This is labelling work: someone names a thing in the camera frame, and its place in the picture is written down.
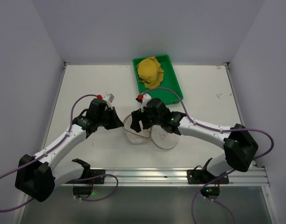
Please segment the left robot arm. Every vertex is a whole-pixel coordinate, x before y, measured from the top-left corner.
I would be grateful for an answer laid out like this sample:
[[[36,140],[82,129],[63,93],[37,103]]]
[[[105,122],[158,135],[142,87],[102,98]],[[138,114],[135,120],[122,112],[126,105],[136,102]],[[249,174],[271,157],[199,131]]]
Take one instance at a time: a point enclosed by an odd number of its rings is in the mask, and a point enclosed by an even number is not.
[[[68,129],[54,142],[33,156],[26,154],[21,157],[15,187],[43,202],[64,183],[90,182],[93,174],[89,163],[73,159],[67,166],[59,167],[58,164],[99,127],[111,130],[124,126],[112,106],[113,99],[112,94],[97,96],[79,116],[71,118]]]

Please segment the white mesh laundry bag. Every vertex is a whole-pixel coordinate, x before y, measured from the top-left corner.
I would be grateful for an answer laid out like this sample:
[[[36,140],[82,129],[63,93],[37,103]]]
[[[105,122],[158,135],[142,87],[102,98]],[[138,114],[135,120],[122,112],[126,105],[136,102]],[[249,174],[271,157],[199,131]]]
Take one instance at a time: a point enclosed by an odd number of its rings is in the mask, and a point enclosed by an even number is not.
[[[130,128],[132,123],[131,115],[128,115],[124,119],[123,123],[123,130],[126,137],[132,144],[143,144],[150,140],[157,147],[164,150],[170,150],[174,148],[179,141],[179,136],[167,133],[160,126],[153,126],[147,130],[143,130],[143,125],[140,123],[141,131],[139,133],[135,132]]]

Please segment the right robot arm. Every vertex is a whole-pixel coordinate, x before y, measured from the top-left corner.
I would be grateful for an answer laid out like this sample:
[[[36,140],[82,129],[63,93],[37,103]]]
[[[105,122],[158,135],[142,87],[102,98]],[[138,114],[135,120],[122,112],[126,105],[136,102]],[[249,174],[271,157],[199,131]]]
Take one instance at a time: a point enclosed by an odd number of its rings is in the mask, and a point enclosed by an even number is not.
[[[160,127],[169,134],[195,137],[212,143],[224,153],[209,158],[201,170],[193,171],[198,183],[207,183],[231,170],[247,172],[258,150],[258,144],[245,127],[215,126],[189,117],[187,112],[172,112],[159,98],[140,94],[141,108],[131,113],[130,128],[135,132]]]

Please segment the yellow bra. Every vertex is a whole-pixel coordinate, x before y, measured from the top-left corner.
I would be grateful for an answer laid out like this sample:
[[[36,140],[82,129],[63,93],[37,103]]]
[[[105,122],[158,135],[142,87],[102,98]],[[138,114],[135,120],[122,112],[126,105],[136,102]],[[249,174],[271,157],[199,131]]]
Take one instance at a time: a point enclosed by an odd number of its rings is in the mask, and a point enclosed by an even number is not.
[[[145,88],[157,88],[164,80],[164,70],[155,56],[143,59],[137,66],[138,78]]]

